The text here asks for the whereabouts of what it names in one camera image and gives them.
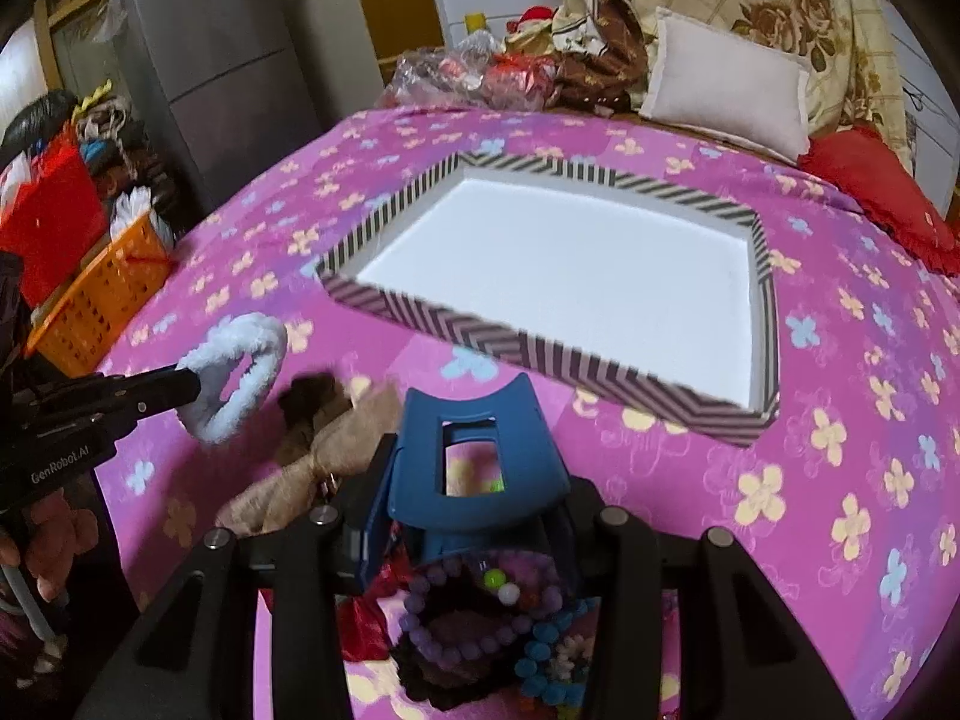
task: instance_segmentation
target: hand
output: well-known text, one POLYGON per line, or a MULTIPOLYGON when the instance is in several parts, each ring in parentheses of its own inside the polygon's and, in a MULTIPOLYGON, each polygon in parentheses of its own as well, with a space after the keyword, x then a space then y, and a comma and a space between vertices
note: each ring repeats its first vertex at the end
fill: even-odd
MULTIPOLYGON (((30 507, 30 522, 37 525, 24 563, 37 579, 37 591, 52 601, 64 591, 75 556, 97 545, 97 518, 89 509, 70 509, 64 491, 57 490, 30 507)), ((20 565, 20 552, 6 536, 0 536, 0 563, 20 565)))

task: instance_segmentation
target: floral blanket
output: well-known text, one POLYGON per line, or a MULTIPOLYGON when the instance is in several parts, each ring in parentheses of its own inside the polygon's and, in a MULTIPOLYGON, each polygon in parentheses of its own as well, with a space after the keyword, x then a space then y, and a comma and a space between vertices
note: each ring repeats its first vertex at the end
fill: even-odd
POLYGON ((652 62, 638 57, 637 41, 653 44, 651 54, 656 50, 658 5, 808 57, 811 134, 855 119, 873 122, 912 175, 899 67, 877 0, 563 0, 554 20, 555 45, 568 52, 560 77, 585 91, 598 84, 645 91, 652 62), (622 4, 632 17, 623 15, 622 4), (634 42, 622 34, 631 18, 642 29, 632 30, 634 42), (617 61, 623 57, 635 61, 617 61), (640 87, 632 86, 637 76, 640 87))
MULTIPOLYGON (((179 269, 102 369, 171 364, 225 317, 260 311, 289 330, 275 394, 293 376, 328 367, 354 392, 388 376, 402 389, 442 397, 500 388, 516 368, 335 304, 315 278, 320 254, 344 231, 456 149, 596 162, 731 196, 760 213, 773 250, 782 403, 781 416, 752 448, 532 379, 572 473, 660 530, 699 536, 712 525, 731 528, 797 615, 857 717, 882 717, 922 666, 960 589, 958 290, 907 257, 851 199, 798 170, 601 119, 358 114, 258 177, 193 231, 179 250, 179 269)), ((604 277, 599 264, 584 266, 604 277)), ((635 274, 637 288, 651 277, 635 274)), ((703 332, 709 327, 704 317, 703 332)), ((217 509, 271 469, 281 434, 271 401, 226 447, 200 447, 171 413, 144 421, 119 443, 98 476, 141 603, 217 509)), ((394 625, 399 607, 387 603, 394 625)), ((264 720, 266 613, 261 623, 256 701, 264 720)), ((662 680, 668 706, 678 692, 675 634, 671 629, 662 680)), ((435 715, 405 699, 388 662, 351 664, 347 673, 357 717, 435 715)), ((448 714, 516 716, 509 694, 448 714)))

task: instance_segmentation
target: pink floral bedspread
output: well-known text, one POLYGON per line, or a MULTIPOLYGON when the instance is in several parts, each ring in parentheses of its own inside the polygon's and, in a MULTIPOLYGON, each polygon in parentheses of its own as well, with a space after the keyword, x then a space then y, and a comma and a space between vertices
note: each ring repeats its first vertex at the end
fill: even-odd
MULTIPOLYGON (((325 367, 354 391, 384 376, 455 398, 503 386, 517 373, 508 365, 338 306, 314 276, 319 255, 347 228, 458 149, 595 161, 731 196, 760 212, 776 274, 782 404, 754 447, 722 445, 539 376, 536 392, 570 471, 592 478, 608 502, 685 536, 716 524, 735 531, 856 715, 882 717, 917 674, 960 589, 960 312, 954 285, 906 256, 851 199, 803 173, 601 119, 361 113, 205 220, 103 370, 169 365, 211 325, 259 311, 289 329, 274 394, 295 374, 325 367)), ((636 274, 637 288, 648 277, 636 274)), ((141 603, 224 501, 269 472, 281 431, 271 401, 227 447, 199 447, 171 413, 121 442, 99 477, 141 603)), ((263 720, 269 640, 261 634, 269 618, 261 611, 259 620, 263 720)), ((670 647, 665 699, 675 699, 678 667, 670 647)), ((358 717, 434 714, 405 700, 389 664, 347 670, 358 717)), ((494 696, 449 715, 514 716, 511 702, 494 696)))

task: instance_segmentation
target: beaded bracelet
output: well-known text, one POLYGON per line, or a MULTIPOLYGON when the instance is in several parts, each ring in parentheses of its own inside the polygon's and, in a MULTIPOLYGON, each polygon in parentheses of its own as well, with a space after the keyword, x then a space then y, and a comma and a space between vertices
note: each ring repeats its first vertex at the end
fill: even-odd
POLYGON ((536 620, 558 613, 563 608, 563 591, 558 582, 559 576, 549 555, 504 550, 465 559, 446 557, 429 566, 425 575, 411 577, 410 595, 403 602, 406 613, 400 618, 400 630, 409 635, 411 644, 426 661, 452 671, 464 659, 476 661, 482 656, 496 655, 501 648, 512 645, 519 635, 529 634, 536 620), (426 608, 427 595, 432 587, 444 586, 448 579, 459 578, 464 567, 477 584, 496 594, 505 610, 516 606, 521 613, 507 613, 504 624, 494 635, 445 647, 422 624, 419 615, 426 608), (511 572, 513 581, 508 581, 507 571, 511 572), (537 594, 536 588, 544 583, 547 583, 546 587, 537 594))
POLYGON ((562 641, 563 633, 573 624, 574 619, 584 616, 597 606, 597 599, 589 598, 576 602, 572 608, 558 611, 544 622, 532 627, 533 638, 523 649, 525 655, 517 661, 514 673, 523 680, 520 695, 528 699, 540 699, 549 707, 579 707, 584 702, 587 691, 587 672, 592 657, 592 640, 587 646, 587 664, 572 672, 565 679, 558 672, 563 669, 559 664, 562 647, 570 637, 562 641))

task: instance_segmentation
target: striped tray border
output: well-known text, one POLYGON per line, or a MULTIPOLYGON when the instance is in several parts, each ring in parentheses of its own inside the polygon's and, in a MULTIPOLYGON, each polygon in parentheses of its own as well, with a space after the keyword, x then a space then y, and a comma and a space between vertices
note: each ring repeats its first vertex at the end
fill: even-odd
POLYGON ((455 153, 429 167, 344 235, 320 260, 318 274, 330 298, 339 303, 450 343, 467 346, 503 362, 536 370, 566 384, 588 389, 607 400, 646 410, 732 445, 749 446, 779 413, 776 300, 763 226, 752 209, 704 191, 580 162, 533 156, 455 153), (700 394, 688 386, 662 381, 635 368, 618 365, 617 362, 604 360, 548 338, 488 322, 404 293, 358 284, 338 275, 339 270, 367 242, 376 238, 425 191, 462 165, 555 175, 637 191, 748 228, 757 263, 762 315, 762 332, 758 339, 762 360, 762 407, 759 410, 744 409, 734 403, 700 394))

